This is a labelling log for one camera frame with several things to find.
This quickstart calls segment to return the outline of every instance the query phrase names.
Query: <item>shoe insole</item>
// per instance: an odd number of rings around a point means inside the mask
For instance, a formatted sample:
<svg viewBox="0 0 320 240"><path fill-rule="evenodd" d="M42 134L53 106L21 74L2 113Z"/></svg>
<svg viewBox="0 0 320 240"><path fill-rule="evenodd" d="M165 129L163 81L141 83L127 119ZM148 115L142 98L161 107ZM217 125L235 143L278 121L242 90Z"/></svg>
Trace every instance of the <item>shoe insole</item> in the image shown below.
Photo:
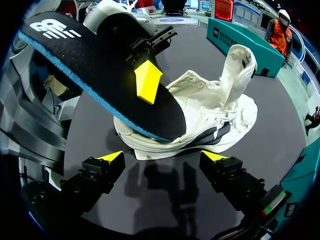
<svg viewBox="0 0 320 240"><path fill-rule="evenodd" d="M138 98L133 67L73 18L43 12L27 19L18 35L140 134L170 141L186 133L184 113L171 93L159 84L153 105Z"/></svg>

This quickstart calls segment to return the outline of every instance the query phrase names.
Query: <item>dark gray work surface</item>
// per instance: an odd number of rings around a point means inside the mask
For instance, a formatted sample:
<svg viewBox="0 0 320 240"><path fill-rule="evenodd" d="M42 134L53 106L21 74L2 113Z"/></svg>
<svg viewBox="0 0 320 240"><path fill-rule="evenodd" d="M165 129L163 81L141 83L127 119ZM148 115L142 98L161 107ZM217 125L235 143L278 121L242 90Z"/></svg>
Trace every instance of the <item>dark gray work surface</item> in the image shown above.
<svg viewBox="0 0 320 240"><path fill-rule="evenodd" d="M157 57L168 79L173 81L187 70L207 80L218 79L226 57L206 39L207 29L179 26L176 31L171 47ZM304 133L297 111L277 79L255 76L245 93L258 106L257 121L223 155L241 159L250 174L265 179L269 190L306 146ZM84 92L67 138L65 176L76 174L90 156L120 150L125 152L126 169L111 193L103 194L83 218L126 234L180 227L187 235L194 233L205 240L240 223L242 213L236 212L223 194L216 194L200 171L199 151L155 161L136 160L114 134L113 116Z"/></svg>

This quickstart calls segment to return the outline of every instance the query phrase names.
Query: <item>green light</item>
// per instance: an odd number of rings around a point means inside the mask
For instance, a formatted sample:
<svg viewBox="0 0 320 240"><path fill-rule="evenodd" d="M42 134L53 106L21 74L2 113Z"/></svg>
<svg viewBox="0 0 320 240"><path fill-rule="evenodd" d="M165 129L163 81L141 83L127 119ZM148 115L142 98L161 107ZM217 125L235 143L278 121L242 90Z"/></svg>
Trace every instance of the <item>green light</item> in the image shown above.
<svg viewBox="0 0 320 240"><path fill-rule="evenodd" d="M264 211L266 214L269 214L271 212L271 208L267 206Z"/></svg>

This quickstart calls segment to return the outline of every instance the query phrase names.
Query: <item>white shoe upper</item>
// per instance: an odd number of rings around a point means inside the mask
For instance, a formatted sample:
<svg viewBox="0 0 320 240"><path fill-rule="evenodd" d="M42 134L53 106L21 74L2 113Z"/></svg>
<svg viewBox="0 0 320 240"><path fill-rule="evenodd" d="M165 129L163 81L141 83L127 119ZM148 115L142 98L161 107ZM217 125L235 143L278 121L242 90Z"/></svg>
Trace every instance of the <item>white shoe upper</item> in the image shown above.
<svg viewBox="0 0 320 240"><path fill-rule="evenodd" d="M167 158L189 148L225 151L256 122L257 105L243 94L256 68L251 50L234 45L226 57L220 81L208 81L188 70L170 83L166 88L181 106L186 121L186 134L171 142L145 137L113 117L115 130L135 150L138 160Z"/></svg>

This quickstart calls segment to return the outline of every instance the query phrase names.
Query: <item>teal panel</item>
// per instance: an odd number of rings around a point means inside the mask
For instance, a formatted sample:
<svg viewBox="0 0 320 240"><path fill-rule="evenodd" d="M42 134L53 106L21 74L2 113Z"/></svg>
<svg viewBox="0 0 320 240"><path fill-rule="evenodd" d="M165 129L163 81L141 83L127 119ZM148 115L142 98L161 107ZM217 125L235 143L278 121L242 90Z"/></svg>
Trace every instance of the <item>teal panel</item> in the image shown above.
<svg viewBox="0 0 320 240"><path fill-rule="evenodd" d="M298 208L294 210L295 212L303 204L303 199L310 191L314 182L314 176L315 175L313 173L310 173L296 179L281 182L281 187L292 193L292 196L289 198L287 204L299 203ZM278 228L276 229L277 231L284 227L284 225L292 219L291 217L285 216L286 206L287 205L285 205L276 216L276 220L278 221Z"/></svg>
<svg viewBox="0 0 320 240"><path fill-rule="evenodd" d="M256 74L269 69L268 77L275 78L285 58L263 38L240 25L214 18L209 18L207 38L225 54L233 44L240 44L251 49L257 61Z"/></svg>
<svg viewBox="0 0 320 240"><path fill-rule="evenodd" d="M319 170L319 160L320 138L302 151L292 169L281 181L283 189L292 193L288 204L299 203L300 206L303 204L304 198L315 182ZM279 222L277 230L291 219L285 217L285 211L284 207L276 217Z"/></svg>
<svg viewBox="0 0 320 240"><path fill-rule="evenodd" d="M283 181L297 179L310 173L313 173L315 175L317 172L319 158L320 138L302 151L298 161L285 176Z"/></svg>

